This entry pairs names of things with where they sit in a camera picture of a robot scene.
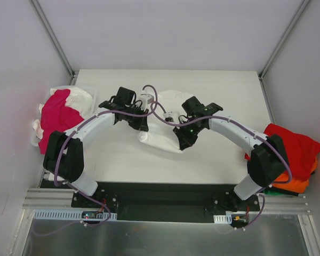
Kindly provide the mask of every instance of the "magenta cloth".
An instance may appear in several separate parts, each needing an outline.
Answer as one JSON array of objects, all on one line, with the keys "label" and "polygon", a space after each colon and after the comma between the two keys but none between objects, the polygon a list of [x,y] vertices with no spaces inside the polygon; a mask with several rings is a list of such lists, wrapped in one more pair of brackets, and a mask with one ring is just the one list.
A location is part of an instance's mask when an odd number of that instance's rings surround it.
[{"label": "magenta cloth", "polygon": [[41,154],[46,153],[47,143],[52,132],[66,131],[84,120],[77,110],[65,106],[66,98],[69,95],[69,89],[56,90],[42,109],[41,128],[44,133],[39,142]]}]

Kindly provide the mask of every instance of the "white wall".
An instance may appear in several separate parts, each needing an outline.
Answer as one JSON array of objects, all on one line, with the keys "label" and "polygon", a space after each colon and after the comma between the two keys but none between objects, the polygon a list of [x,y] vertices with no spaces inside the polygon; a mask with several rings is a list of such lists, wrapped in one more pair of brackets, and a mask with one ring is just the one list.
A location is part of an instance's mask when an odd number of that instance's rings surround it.
[{"label": "white wall", "polygon": [[260,71],[301,0],[40,0],[75,70]]},{"label": "white wall", "polygon": [[[277,123],[320,142],[320,0],[311,2],[265,81]],[[320,160],[310,181],[320,234]]]},{"label": "white wall", "polygon": [[68,81],[30,3],[0,0],[0,255],[40,175],[42,158],[29,144],[37,104],[48,88]]}]

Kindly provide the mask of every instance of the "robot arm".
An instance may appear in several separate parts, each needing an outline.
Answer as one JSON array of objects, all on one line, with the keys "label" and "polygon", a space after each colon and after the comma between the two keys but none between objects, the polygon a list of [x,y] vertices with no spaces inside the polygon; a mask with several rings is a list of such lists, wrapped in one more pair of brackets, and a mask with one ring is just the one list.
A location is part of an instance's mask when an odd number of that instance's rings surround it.
[{"label": "robot arm", "polygon": [[239,122],[235,122],[222,107],[214,103],[204,106],[196,97],[185,101],[182,107],[188,115],[187,122],[196,119],[201,121],[173,129],[179,139],[181,150],[191,147],[197,140],[198,133],[207,128],[222,134],[251,156],[251,160],[247,163],[247,176],[224,198],[218,200],[218,204],[224,209],[237,211],[250,196],[268,187],[286,170],[284,164],[263,142],[266,141],[272,145],[288,163],[281,137],[277,135],[268,137]]},{"label": "robot arm", "polygon": [[102,199],[101,189],[97,182],[91,179],[85,172],[83,148],[95,138],[97,133],[115,125],[118,121],[125,120],[135,130],[148,131],[146,116],[131,117],[111,112],[102,114],[110,110],[118,110],[123,113],[136,115],[146,114],[148,111],[138,107],[135,104],[135,100],[136,93],[134,91],[120,87],[115,96],[99,105],[97,114],[65,132],[55,131],[51,133],[44,157],[44,168],[54,174],[61,147],[65,140],[71,136],[66,150],[61,157],[58,176],[67,180],[85,194],[100,201]]}]

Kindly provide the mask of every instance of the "red cloth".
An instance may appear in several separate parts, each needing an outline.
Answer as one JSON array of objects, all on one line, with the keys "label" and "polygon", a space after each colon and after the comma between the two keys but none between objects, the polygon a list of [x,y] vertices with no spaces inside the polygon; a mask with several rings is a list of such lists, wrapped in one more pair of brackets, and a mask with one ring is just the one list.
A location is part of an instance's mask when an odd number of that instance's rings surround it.
[{"label": "red cloth", "polygon": [[275,124],[269,124],[264,133],[269,136],[277,134],[282,138],[292,176],[302,181],[308,180],[314,160],[320,152],[320,143]]},{"label": "red cloth", "polygon": [[66,131],[84,120],[77,110],[65,106],[66,98],[69,95],[69,89],[56,90],[42,109],[41,128],[44,133],[38,144],[41,154],[46,153],[47,143],[52,132]]}]

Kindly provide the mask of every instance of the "pile of clothes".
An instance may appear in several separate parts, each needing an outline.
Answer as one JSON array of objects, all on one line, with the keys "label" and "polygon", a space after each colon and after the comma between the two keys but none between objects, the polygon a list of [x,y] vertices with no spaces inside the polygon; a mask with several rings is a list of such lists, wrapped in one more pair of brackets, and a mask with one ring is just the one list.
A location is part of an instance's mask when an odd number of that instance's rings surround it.
[{"label": "pile of clothes", "polygon": [[41,154],[46,153],[50,134],[54,131],[64,132],[92,114],[92,96],[86,91],[71,87],[63,90],[50,90],[51,96],[45,104],[40,104],[41,119],[35,120],[33,128]]},{"label": "pile of clothes", "polygon": [[[264,133],[268,136],[277,134],[282,138],[293,176],[290,183],[273,184],[273,187],[268,190],[290,195],[305,192],[309,185],[309,178],[314,174],[317,166],[320,143],[275,124],[269,124]],[[245,154],[245,159],[250,160],[247,154]],[[288,173],[284,172],[275,181],[286,181],[288,178]]]}]

